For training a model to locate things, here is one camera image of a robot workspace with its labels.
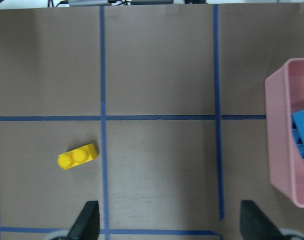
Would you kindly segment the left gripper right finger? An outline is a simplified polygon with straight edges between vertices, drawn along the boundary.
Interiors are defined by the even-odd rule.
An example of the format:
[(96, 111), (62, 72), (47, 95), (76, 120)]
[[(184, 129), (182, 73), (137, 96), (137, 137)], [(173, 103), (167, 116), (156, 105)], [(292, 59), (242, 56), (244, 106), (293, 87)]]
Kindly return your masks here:
[(304, 234), (278, 228), (253, 200), (240, 202), (239, 230), (244, 240), (304, 240)]

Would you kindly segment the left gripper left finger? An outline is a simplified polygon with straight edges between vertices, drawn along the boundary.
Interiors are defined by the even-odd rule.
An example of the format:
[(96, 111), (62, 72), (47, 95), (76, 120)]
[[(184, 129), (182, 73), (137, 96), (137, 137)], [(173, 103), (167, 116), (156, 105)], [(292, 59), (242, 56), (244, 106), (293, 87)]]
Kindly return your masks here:
[(98, 240), (100, 235), (100, 210), (97, 200), (87, 201), (72, 227), (53, 231), (46, 240)]

